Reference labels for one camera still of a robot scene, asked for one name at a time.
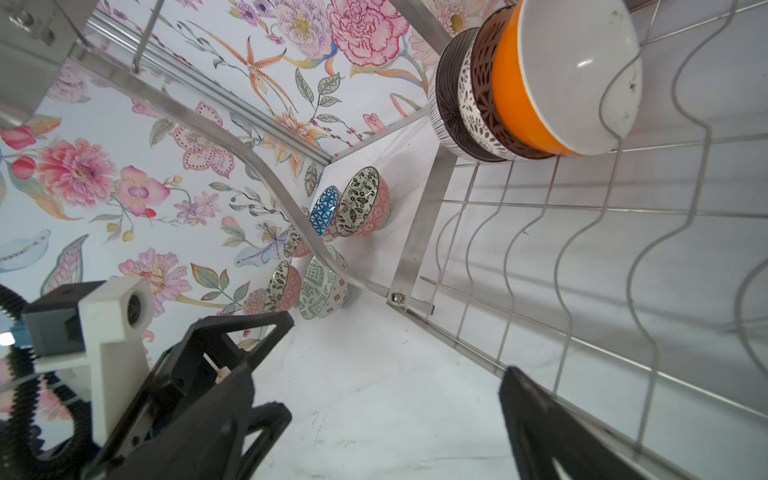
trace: blue patterned bowl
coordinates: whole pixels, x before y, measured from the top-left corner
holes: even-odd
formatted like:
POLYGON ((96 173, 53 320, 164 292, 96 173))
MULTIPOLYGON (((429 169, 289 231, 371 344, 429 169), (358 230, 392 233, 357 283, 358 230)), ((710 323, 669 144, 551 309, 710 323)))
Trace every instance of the blue patterned bowl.
POLYGON ((323 190, 310 214, 310 223, 323 240, 330 242, 339 236, 336 231, 336 206, 339 204, 339 189, 331 185, 323 190))

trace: stack of bowls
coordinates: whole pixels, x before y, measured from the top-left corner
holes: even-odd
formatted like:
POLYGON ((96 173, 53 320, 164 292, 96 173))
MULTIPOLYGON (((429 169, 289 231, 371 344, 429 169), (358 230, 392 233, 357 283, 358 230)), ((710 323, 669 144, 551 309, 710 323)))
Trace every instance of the stack of bowls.
POLYGON ((430 92, 433 127, 454 153, 458 147, 482 161, 598 155, 629 133, 640 108, 642 67, 638 59, 622 71, 639 45, 621 0, 521 0, 463 35, 440 60, 453 70, 439 65, 430 92), (462 126, 452 131, 456 107, 446 107, 441 94, 450 94, 456 65, 453 95, 462 126), (477 155, 477 147, 492 157, 477 155))

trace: white light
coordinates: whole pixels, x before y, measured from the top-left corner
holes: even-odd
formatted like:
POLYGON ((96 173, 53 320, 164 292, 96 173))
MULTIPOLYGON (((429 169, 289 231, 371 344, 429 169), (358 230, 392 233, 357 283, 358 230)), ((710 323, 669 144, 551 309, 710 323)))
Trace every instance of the white light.
POLYGON ((16 339, 13 338, 13 333, 10 333, 10 332, 0 333, 0 345, 8 346, 8 345, 13 345, 14 343, 16 343, 16 339))

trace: butterfly-shaped pink flower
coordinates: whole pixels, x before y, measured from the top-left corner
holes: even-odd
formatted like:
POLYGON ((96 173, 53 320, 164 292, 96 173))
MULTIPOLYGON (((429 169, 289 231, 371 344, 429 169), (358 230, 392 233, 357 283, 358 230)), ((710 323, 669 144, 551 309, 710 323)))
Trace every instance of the butterfly-shaped pink flower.
MULTIPOLYGON (((197 106, 196 112, 220 127, 223 125, 216 110, 203 102, 197 106)), ((176 145, 187 151, 184 154, 184 168, 207 170, 210 167, 222 177, 230 177, 230 172, 235 168, 235 159, 230 152, 187 127, 178 127, 170 135, 176 141, 176 145)))

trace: round hole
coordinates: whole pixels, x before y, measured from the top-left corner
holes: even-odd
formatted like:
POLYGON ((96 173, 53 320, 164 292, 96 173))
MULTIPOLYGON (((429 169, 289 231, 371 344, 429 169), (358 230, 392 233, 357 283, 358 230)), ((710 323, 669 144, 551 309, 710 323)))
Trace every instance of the round hole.
POLYGON ((136 295, 131 295, 128 300, 128 324, 134 325, 141 316, 141 300, 136 295))

